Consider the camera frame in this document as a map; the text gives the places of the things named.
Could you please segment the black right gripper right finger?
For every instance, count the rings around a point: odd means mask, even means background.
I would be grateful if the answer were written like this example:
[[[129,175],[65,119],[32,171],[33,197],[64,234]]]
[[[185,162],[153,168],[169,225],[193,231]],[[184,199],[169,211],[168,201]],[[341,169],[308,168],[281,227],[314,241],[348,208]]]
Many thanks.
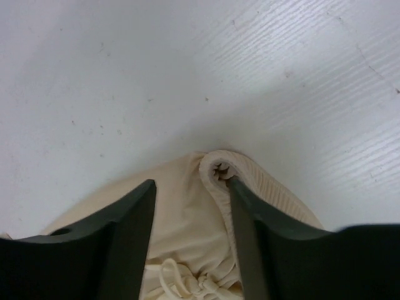
[[[229,180],[246,299],[398,299],[399,225],[329,232],[298,221]]]

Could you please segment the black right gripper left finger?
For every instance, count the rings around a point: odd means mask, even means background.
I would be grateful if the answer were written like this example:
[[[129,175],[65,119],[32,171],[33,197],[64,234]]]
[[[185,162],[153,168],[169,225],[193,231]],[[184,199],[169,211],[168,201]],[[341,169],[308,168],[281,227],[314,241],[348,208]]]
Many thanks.
[[[1,239],[1,298],[138,299],[155,203],[148,179],[51,234]]]

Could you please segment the beige drawstring trousers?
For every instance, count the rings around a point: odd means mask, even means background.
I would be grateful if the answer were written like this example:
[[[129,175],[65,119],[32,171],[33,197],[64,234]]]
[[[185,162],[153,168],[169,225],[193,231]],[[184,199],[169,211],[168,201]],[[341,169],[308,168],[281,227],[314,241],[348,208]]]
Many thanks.
[[[195,152],[106,186],[75,204],[42,235],[156,183],[154,219],[138,299],[242,299],[228,182],[237,177],[263,201],[320,228],[288,189],[242,154]]]

